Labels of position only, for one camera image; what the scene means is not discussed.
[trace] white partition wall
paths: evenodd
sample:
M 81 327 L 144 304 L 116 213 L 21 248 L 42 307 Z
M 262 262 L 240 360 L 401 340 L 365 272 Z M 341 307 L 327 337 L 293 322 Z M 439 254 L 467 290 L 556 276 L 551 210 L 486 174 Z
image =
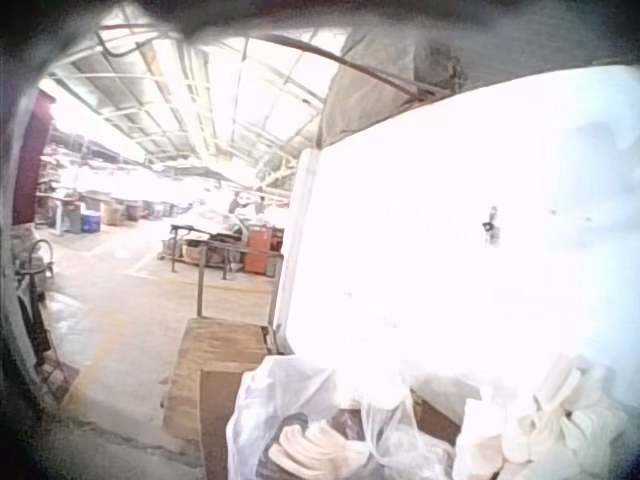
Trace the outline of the white partition wall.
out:
M 296 353 L 533 388 L 566 352 L 612 367 L 614 396 L 640 406 L 637 71 L 470 92 L 319 157 L 287 302 Z

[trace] worker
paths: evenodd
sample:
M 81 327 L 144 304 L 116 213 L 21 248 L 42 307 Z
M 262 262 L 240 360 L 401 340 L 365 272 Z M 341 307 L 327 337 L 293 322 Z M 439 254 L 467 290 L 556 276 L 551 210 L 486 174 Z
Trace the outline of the worker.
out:
M 255 204 L 256 215 L 262 215 L 264 211 L 267 209 L 267 206 L 264 204 L 264 197 L 260 197 L 260 202 Z
M 231 215 L 235 215 L 237 209 L 244 208 L 249 205 L 248 203 L 240 203 L 239 197 L 240 192 L 238 191 L 235 193 L 235 195 L 233 196 L 233 200 L 231 200 L 231 203 L 229 204 L 229 213 Z

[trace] blue container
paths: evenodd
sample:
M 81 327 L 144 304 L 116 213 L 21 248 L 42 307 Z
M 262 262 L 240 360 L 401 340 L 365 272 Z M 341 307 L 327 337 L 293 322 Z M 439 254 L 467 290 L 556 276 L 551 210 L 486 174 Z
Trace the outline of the blue container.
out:
M 82 214 L 82 231 L 85 233 L 100 231 L 100 212 L 87 210 Z

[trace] clear plastic bag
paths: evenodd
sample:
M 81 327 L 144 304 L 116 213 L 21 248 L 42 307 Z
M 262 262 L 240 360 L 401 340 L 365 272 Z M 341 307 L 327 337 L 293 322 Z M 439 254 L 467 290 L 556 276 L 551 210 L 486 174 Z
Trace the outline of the clear plastic bag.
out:
M 307 431 L 310 425 L 323 422 L 347 441 L 363 442 L 359 445 L 368 450 L 366 462 L 346 476 L 307 478 L 450 478 L 453 450 L 417 429 L 411 394 L 401 387 L 402 382 L 391 387 L 403 388 L 395 397 L 398 401 L 389 403 L 392 397 L 385 392 L 387 401 L 381 403 L 367 398 L 370 387 L 345 385 L 345 381 L 353 382 L 353 376 L 338 375 L 297 356 L 267 357 L 257 370 L 245 374 L 227 425 L 229 480 L 305 478 L 274 466 L 269 451 L 283 429 L 294 425 Z

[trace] metal roof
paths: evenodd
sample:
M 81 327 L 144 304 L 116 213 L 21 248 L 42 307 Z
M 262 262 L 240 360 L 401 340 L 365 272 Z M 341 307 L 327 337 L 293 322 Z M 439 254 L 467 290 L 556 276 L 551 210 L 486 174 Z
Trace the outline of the metal roof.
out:
M 278 32 L 340 54 L 346 31 Z M 135 5 L 115 8 L 48 77 L 150 162 L 244 163 L 266 183 L 314 145 L 338 64 L 256 38 L 186 42 Z

